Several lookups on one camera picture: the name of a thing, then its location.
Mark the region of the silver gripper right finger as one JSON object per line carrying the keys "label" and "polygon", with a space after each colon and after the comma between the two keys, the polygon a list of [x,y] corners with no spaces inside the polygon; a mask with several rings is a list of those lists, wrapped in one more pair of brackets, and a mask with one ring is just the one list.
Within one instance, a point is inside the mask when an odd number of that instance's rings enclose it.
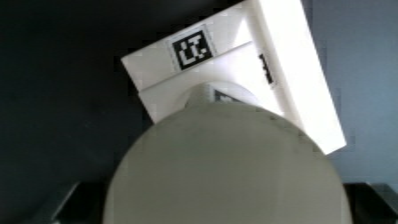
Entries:
{"label": "silver gripper right finger", "polygon": [[398,192],[386,183],[345,184],[354,224],[398,224]]}

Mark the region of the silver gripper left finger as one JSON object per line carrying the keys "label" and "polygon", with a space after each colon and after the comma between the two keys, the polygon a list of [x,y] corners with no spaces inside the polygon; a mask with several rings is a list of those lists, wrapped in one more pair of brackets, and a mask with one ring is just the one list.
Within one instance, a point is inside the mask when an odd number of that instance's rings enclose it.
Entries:
{"label": "silver gripper left finger", "polygon": [[101,224],[107,185],[75,182],[50,194],[34,224]]}

